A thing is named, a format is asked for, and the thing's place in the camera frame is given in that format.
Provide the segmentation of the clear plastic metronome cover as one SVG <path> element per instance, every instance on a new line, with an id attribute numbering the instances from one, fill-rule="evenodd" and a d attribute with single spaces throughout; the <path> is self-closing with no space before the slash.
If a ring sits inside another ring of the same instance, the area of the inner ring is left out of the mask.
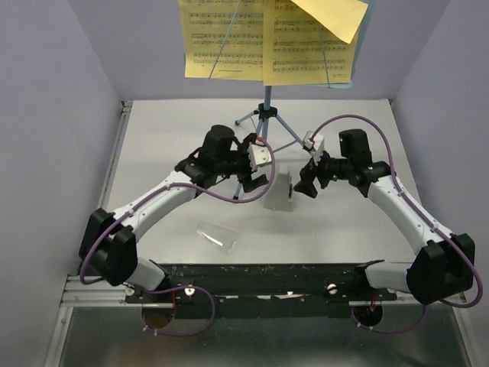
<path id="1" fill-rule="evenodd" d="M 210 222 L 200 222 L 196 232 L 220 252 L 229 254 L 241 235 L 233 230 L 217 226 Z"/>

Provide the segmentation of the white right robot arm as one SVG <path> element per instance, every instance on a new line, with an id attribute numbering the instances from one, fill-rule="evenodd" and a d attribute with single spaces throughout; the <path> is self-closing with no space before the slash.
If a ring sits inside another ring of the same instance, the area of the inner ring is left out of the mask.
<path id="1" fill-rule="evenodd" d="M 469 290 L 474 283 L 473 240 L 441 225 L 393 178 L 388 163 L 373 161 L 365 131 L 345 130 L 338 137 L 341 156 L 333 158 L 321 135 L 306 133 L 303 147 L 311 158 L 294 191 L 315 198 L 315 182 L 326 188 L 332 181 L 347 181 L 389 217 L 415 255 L 411 263 L 375 260 L 359 265 L 359 276 L 351 281 L 353 294 L 367 300 L 386 288 L 429 305 Z"/>

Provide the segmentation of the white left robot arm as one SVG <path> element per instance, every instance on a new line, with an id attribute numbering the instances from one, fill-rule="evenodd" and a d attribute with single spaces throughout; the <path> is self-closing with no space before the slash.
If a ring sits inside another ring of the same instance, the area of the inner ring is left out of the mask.
<path id="1" fill-rule="evenodd" d="M 92 283 L 86 278 L 92 269 L 100 281 L 112 286 L 130 284 L 142 288 L 153 302 L 164 300 L 170 290 L 167 274 L 156 262 L 138 255 L 137 243 L 162 218 L 202 193 L 226 201 L 227 197 L 210 189 L 232 176 L 246 193 L 259 187 L 268 191 L 272 176 L 252 176 L 264 166 L 275 167 L 276 162 L 262 137 L 251 133 L 238 140 L 228 126 L 213 125 L 202 145 L 156 187 L 122 207 L 98 208 L 89 216 L 79 248 L 81 283 Z"/>

